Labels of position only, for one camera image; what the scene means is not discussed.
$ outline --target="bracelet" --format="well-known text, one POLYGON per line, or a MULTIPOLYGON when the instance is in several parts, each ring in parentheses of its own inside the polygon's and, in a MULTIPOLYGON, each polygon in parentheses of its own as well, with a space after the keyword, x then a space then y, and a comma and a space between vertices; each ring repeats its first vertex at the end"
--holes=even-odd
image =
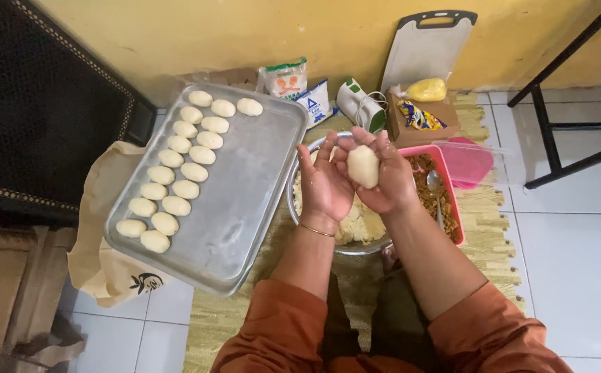
POLYGON ((298 222, 298 224, 299 224, 300 226, 304 227, 305 229, 308 229, 308 230, 311 230, 311 231, 313 231, 314 233, 319 233, 319 234, 321 234, 321 235, 323 235, 323 236, 326 236, 326 237, 335 237, 335 234, 334 234, 334 233, 333 233, 333 234, 328 234, 328 233, 319 232, 318 230, 316 230, 316 229, 314 229, 314 228, 310 228, 310 227, 308 227, 307 225, 303 224, 302 222, 298 222))

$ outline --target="brown shirt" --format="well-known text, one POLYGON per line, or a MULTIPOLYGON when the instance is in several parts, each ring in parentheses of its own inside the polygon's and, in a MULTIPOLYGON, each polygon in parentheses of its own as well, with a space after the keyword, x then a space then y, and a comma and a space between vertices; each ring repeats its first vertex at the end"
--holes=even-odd
MULTIPOLYGON (((313 294, 276 280, 257 284, 240 332, 222 346, 211 372, 323 372, 317 354, 328 307, 313 294)), ((446 372, 571 372, 545 347, 545 326, 526 318, 487 283, 429 326, 446 372)), ((420 372, 394 358, 336 358, 333 373, 420 372)))

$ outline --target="dough ball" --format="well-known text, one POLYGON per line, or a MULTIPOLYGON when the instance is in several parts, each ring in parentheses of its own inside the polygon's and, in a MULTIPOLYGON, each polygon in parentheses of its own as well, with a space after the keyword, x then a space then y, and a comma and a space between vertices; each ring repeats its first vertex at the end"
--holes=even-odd
POLYGON ((221 117, 233 117, 233 115, 236 114, 236 106, 226 99, 217 99, 213 101, 211 110, 221 117))
POLYGON ((156 212, 151 217, 151 223, 153 223, 155 229, 165 236, 173 236, 179 231, 179 222, 177 222, 174 216, 166 212, 156 212))
POLYGON ((183 122, 182 120, 177 120, 174 122, 172 129, 177 135, 185 137, 186 139, 192 139, 193 137, 197 136, 197 128, 188 122, 183 122))
POLYGON ((177 196, 164 197, 163 208, 168 213, 176 216, 186 216, 190 213, 190 203, 177 196))
POLYGON ((158 210, 158 207, 155 205, 155 203, 153 203, 153 201, 143 199, 141 197, 131 199, 130 203, 128 204, 128 208, 133 212, 133 214, 143 218, 150 218, 158 210))
POLYGON ((222 148, 224 141, 222 136, 211 131, 203 131, 197 134, 197 142, 199 145, 207 147, 209 149, 222 148))
POLYGON ((177 181, 172 185, 172 190, 182 199, 195 199, 199 195, 199 185, 189 180, 177 181))
POLYGON ((215 133, 225 133, 229 130, 229 122, 221 117, 206 117, 202 120, 202 128, 215 133))
POLYGON ((138 238, 146 231, 146 224, 135 219, 124 219, 116 223, 116 231, 126 237, 138 238))
POLYGON ((164 149, 158 153, 158 158, 160 158, 162 164, 173 169, 180 167, 184 163, 183 156, 172 149, 164 149))
POLYGON ((180 173, 188 178, 188 180, 196 182, 203 182, 208 179, 208 171, 196 163, 185 163, 180 167, 180 173))
POLYGON ((181 108, 180 117, 184 121, 190 124, 198 124, 202 123, 202 119, 204 119, 204 114, 199 111, 196 107, 186 106, 181 108))
POLYGON ((251 117, 261 115, 261 113, 263 113, 263 106, 261 106, 258 101, 252 98, 239 99, 238 103, 236 103, 236 107, 238 107, 239 112, 245 115, 250 115, 251 117))
POLYGON ((176 178, 174 171, 165 166, 153 166, 146 173, 149 174, 149 179, 162 185, 169 185, 176 178))
POLYGON ((192 105, 209 107, 213 104, 213 96, 204 91, 193 91, 188 95, 188 100, 192 105))
POLYGON ((349 152, 346 168, 349 177, 365 189, 372 189, 379 184, 379 158, 366 145, 349 152))
POLYGON ((139 188, 142 197, 149 200, 161 200, 167 197, 167 188, 157 182, 147 182, 139 188))
POLYGON ((157 230, 147 230, 141 234, 139 240, 145 248, 160 254, 167 251, 171 245, 167 236, 157 230))
POLYGON ((190 158, 203 165, 212 165, 216 161, 216 154, 213 150, 201 145, 190 148, 190 158))
POLYGON ((190 140, 183 136, 172 136, 167 139, 167 145, 173 150, 181 154, 188 153, 188 150, 192 147, 190 140))

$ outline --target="yellow wall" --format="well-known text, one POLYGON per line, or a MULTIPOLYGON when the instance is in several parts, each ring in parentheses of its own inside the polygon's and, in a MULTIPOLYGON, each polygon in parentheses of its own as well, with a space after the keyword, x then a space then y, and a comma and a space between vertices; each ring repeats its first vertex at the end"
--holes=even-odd
MULTIPOLYGON (((377 88, 400 18, 478 13, 451 88, 525 85, 600 12, 601 0, 37 0, 156 104, 170 76, 307 57, 330 91, 353 76, 377 88)), ((543 86, 601 85, 601 31, 543 86)))

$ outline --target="cutting board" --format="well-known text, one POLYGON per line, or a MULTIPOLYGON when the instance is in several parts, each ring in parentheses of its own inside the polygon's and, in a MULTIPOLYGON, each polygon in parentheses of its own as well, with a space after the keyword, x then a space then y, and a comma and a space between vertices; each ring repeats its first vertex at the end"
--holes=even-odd
POLYGON ((448 80, 457 57, 478 15, 469 11, 431 11, 408 15, 399 21, 388 55, 381 91, 422 79, 448 80), (453 22, 431 24, 431 19, 453 22))

